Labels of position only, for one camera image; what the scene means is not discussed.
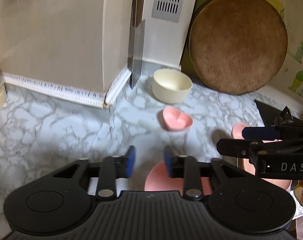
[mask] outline marble countertop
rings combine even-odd
[[[143,190],[147,174],[162,160],[166,145],[177,154],[209,162],[219,157],[216,142],[228,138],[236,122],[263,126],[255,98],[284,107],[258,93],[231,96],[194,84],[188,98],[175,106],[194,118],[193,126],[169,132],[159,119],[166,105],[152,96],[147,76],[133,90],[124,90],[110,124],[99,121],[99,109],[10,85],[7,91],[7,103],[0,109],[0,239],[10,232],[2,212],[6,196],[80,157],[97,162],[107,155],[123,155],[134,145],[133,176],[118,183],[118,190]]]

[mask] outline bowl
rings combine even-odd
[[[212,188],[209,178],[201,178],[204,195],[210,195]],[[145,181],[145,191],[170,191],[178,190],[182,194],[184,179],[170,178],[168,176],[165,162],[156,164],[149,172]]]
[[[163,110],[163,118],[169,131],[186,130],[193,124],[193,119],[189,114],[181,112],[174,107],[166,107]]]
[[[183,102],[192,87],[191,79],[174,69],[159,69],[154,72],[152,92],[155,98],[163,103],[176,104]]]
[[[245,127],[249,127],[249,125],[247,125],[245,123],[236,123],[231,130],[231,137],[233,139],[242,139],[243,140],[244,138],[243,138],[241,132]],[[245,170],[250,174],[255,175],[255,167],[254,167],[254,165],[249,163],[249,159],[238,158],[237,166],[238,166],[238,168]],[[291,180],[286,180],[286,179],[264,179],[264,180],[290,192]]]

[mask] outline pink bowl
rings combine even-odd
[[[193,124],[193,119],[189,114],[183,113],[174,107],[166,107],[163,110],[163,118],[170,131],[182,131],[190,128]]]
[[[245,123],[236,123],[234,125],[234,127],[231,130],[231,137],[233,139],[242,139],[244,140],[241,132],[244,128],[249,127],[249,125],[245,124]],[[238,167],[247,171],[250,174],[255,175],[255,167],[254,165],[249,163],[248,159],[241,159],[239,158],[237,161]],[[278,187],[283,188],[284,190],[290,191],[290,184],[291,184],[291,180],[285,180],[285,179],[264,179]]]
[[[210,195],[212,189],[208,178],[201,178],[204,195]],[[170,191],[178,190],[182,194],[183,179],[168,177],[164,162],[153,167],[145,182],[145,191]]]

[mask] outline round wooden cutting board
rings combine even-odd
[[[265,0],[212,0],[192,24],[189,54],[205,85],[240,95],[278,73],[287,43],[282,18]]]

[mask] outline beige box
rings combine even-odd
[[[0,0],[2,72],[106,92],[128,60],[132,0]]]

